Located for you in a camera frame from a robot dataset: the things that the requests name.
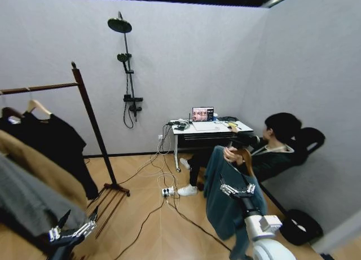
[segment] gray garment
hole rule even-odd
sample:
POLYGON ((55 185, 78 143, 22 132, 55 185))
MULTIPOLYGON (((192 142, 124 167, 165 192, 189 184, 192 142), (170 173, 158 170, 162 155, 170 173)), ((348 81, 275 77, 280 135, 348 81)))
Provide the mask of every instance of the gray garment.
POLYGON ((47 233, 69 209, 71 214, 65 224, 67 228, 78 228, 87 219, 79 207, 1 153, 0 209, 33 236, 47 233))
POLYGON ((248 259, 245 256, 245 252, 249 245, 249 240, 242 217, 242 210, 236 200, 228 197, 220 190, 220 174, 222 174, 226 184, 234 188, 242 189, 246 187, 243 177, 248 183, 255 184, 256 189, 251 201, 262 215, 266 215, 267 204, 257 179, 244 175, 233 168, 232 165, 224 160, 223 149, 221 146, 214 147, 205 172, 204 197, 207 198, 207 218, 222 240, 229 239, 236 234, 236 245, 232 249, 230 259, 248 259))

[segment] laptop screen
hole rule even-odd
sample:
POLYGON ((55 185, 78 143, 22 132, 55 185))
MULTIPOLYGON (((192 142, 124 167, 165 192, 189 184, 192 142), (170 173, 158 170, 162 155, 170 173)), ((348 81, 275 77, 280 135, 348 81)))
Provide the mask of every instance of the laptop screen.
POLYGON ((213 121, 213 107, 200 107, 192 109, 193 122, 213 121))

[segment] electrical outlet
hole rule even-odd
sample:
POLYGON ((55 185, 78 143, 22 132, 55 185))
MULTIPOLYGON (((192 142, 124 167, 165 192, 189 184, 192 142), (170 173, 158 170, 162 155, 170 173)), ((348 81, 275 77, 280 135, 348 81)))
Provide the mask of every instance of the electrical outlet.
POLYGON ((170 188, 162 188, 161 190, 162 196, 170 196, 174 195, 174 188, 171 186, 170 188))

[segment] white desk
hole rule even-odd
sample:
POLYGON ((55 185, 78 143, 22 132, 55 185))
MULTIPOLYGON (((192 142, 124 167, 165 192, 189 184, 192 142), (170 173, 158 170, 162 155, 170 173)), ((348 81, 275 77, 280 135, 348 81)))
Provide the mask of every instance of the white desk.
MULTIPOLYGON (((190 124, 190 127, 188 129, 185 130, 176 130, 175 128, 177 128, 177 125, 172 126, 172 131, 173 134, 175 136, 175 147, 174 147, 174 161, 175 161, 175 168, 177 170, 177 172, 180 172, 181 169, 179 168, 179 164, 178 164, 178 136, 179 135, 185 135, 185 134, 206 134, 209 135, 209 133, 220 133, 222 135, 222 133, 229 133, 230 130, 228 128, 228 124, 226 122, 221 122, 221 121, 215 121, 216 123, 219 124, 219 126, 217 126, 219 129, 217 130, 202 130, 202 131, 198 131, 195 129, 195 127, 193 126, 193 124, 190 124)), ((251 129, 249 126, 246 126, 244 123, 237 121, 234 122, 238 125, 238 131, 242 131, 242 132, 247 132, 247 131, 253 131, 253 129, 251 129)))

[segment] robotic hand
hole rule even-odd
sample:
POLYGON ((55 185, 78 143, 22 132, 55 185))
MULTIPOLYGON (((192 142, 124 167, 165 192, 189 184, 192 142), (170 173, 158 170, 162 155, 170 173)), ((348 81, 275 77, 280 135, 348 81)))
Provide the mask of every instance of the robotic hand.
POLYGON ((65 230, 61 229, 70 214, 70 210, 58 221, 58 225, 49 230, 49 239, 52 246, 57 247, 55 253, 49 257, 49 260, 64 260, 69 259, 73 248, 82 243, 84 239, 96 227, 96 218, 98 217, 98 207, 91 213, 89 220, 79 229, 65 230))
POLYGON ((221 191, 236 200, 243 211, 248 238, 253 245, 254 260, 296 260, 294 255, 281 243, 271 238, 282 226, 275 215, 262 216, 253 205, 250 198, 254 195, 256 186, 249 184, 247 188, 236 189, 224 183, 221 176, 221 191))

